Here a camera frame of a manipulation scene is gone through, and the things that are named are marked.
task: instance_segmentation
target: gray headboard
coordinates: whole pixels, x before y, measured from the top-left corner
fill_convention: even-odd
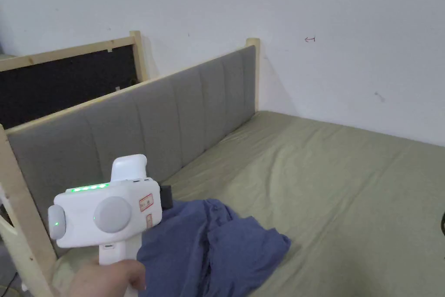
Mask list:
[[[54,197],[109,181],[116,157],[145,154],[147,174],[163,181],[246,122],[255,112],[255,63],[249,46],[9,133],[46,228]]]

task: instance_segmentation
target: black panel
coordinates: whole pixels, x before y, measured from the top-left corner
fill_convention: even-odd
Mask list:
[[[136,84],[133,46],[0,72],[5,129]]]

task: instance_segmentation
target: white handheld device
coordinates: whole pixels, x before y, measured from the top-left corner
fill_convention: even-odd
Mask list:
[[[111,181],[70,188],[48,209],[50,236],[62,248],[99,246],[99,263],[136,259],[142,232],[162,219],[160,187],[143,154],[113,162]],[[128,287],[126,297],[137,296]]]

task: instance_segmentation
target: white wall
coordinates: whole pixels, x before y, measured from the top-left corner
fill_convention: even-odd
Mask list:
[[[129,30],[155,76],[259,37],[263,109],[445,145],[445,0],[0,0],[6,53]]]

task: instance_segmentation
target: wooden bed frame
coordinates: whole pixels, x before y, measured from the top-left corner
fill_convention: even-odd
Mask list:
[[[159,78],[148,80],[145,63],[143,61],[142,40],[140,32],[131,32],[130,37],[83,45],[80,47],[53,51],[33,56],[16,57],[0,62],[0,71],[25,67],[31,63],[72,57],[83,53],[99,50],[108,50],[113,47],[133,44],[138,78],[144,82],[125,88],[123,90],[98,97],[80,105],[53,113],[51,115],[33,120],[17,127],[4,130],[0,125],[0,199],[13,223],[8,224],[0,217],[0,233],[17,267],[23,282],[36,297],[55,297],[59,293],[52,288],[53,267],[57,260],[56,253],[46,233],[44,224],[39,217],[37,207],[26,185],[20,166],[14,152],[8,142],[7,135],[24,127],[32,127],[38,123],[45,123],[76,110],[98,103],[104,99],[112,98],[123,92],[133,90],[141,85],[148,85]],[[255,111],[258,110],[259,98],[259,52],[260,40],[248,38],[245,46],[240,49],[255,45],[256,69],[255,69]]]
[[[45,63],[48,61],[85,55],[87,53],[95,53],[97,51],[107,50],[108,52],[112,52],[114,48],[123,47],[125,45],[133,45],[134,65],[136,67],[137,79],[141,82],[148,80],[149,77],[144,60],[142,36],[141,32],[138,30],[130,31],[130,36],[128,37],[118,38],[115,40],[79,45],[67,49],[37,53],[35,55],[2,59],[0,60],[0,72],[14,70],[21,67],[29,67],[31,65]]]
[[[4,58],[0,74],[5,85],[0,123],[6,129],[149,78],[139,31],[115,40]]]

